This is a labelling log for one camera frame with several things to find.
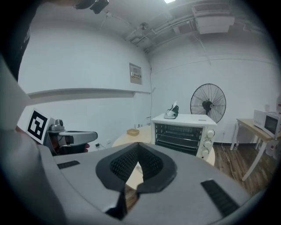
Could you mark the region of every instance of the standing fan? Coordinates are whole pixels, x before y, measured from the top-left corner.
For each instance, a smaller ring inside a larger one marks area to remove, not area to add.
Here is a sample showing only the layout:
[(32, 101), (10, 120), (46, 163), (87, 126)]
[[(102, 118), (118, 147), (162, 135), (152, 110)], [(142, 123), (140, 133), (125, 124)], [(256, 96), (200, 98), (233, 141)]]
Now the standing fan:
[(206, 114), (218, 123), (224, 115), (226, 105), (223, 91), (212, 83), (206, 83), (194, 92), (190, 111), (192, 114)]

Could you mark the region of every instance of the electrical panel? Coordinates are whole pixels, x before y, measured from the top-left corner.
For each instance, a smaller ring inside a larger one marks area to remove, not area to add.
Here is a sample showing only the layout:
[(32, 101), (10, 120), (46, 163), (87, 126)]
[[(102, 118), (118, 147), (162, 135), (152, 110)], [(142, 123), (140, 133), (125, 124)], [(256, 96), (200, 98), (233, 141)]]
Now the electrical panel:
[(142, 84), (141, 67), (130, 63), (130, 81), (131, 83)]

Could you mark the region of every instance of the oven knob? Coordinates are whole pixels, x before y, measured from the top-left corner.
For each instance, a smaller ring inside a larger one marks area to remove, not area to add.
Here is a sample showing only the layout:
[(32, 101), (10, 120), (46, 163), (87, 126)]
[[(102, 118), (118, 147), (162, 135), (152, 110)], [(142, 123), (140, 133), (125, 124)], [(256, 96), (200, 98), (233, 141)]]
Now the oven knob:
[(208, 154), (209, 154), (209, 150), (204, 149), (204, 150), (202, 151), (202, 156), (203, 156), (203, 157), (206, 157)]
[(204, 141), (203, 145), (205, 148), (210, 149), (212, 146), (212, 142), (211, 141)]
[(215, 135), (215, 131), (214, 130), (208, 130), (207, 131), (207, 137), (208, 138), (212, 138)]

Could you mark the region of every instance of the microwave door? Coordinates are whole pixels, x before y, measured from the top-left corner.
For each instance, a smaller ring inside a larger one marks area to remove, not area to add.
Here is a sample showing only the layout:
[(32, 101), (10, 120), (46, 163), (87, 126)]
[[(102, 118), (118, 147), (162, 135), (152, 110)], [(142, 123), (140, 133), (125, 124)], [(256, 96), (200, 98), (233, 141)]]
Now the microwave door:
[(271, 137), (277, 139), (279, 134), (279, 119), (272, 116), (266, 116), (264, 128)]

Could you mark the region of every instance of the round table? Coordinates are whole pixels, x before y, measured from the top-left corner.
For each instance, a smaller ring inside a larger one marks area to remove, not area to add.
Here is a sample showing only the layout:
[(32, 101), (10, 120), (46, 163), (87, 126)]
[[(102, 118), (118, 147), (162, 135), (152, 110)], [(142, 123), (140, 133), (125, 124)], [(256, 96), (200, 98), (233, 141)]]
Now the round table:
[[(151, 127), (150, 126), (141, 127), (138, 128), (138, 130), (140, 131), (140, 133), (137, 136), (130, 136), (127, 135), (127, 133), (122, 134), (119, 138), (117, 138), (117, 140), (113, 143), (112, 146), (116, 147), (119, 145), (124, 145), (134, 142), (144, 142), (144, 143), (151, 144)], [(214, 166), (215, 159), (216, 159), (215, 151), (214, 148), (212, 147), (206, 162)], [(142, 175), (141, 166), (139, 163), (137, 163), (136, 167), (134, 168), (126, 184), (133, 189), (137, 189), (137, 186), (144, 182), (142, 177), (143, 175)]]

